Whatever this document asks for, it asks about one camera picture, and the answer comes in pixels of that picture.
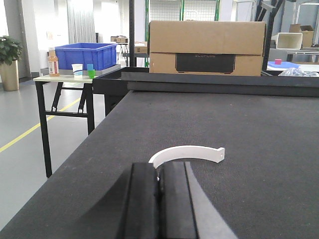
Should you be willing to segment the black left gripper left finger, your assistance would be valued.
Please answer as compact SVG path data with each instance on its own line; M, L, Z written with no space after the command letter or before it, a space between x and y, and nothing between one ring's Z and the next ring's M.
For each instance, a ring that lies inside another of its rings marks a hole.
M156 172L151 164L134 163L85 215L87 239L155 239Z

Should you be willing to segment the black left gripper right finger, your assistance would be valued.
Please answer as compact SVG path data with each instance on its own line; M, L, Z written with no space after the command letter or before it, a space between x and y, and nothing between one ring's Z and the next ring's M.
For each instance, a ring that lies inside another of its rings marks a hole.
M204 193L189 162L166 163L159 176L161 238L237 238Z

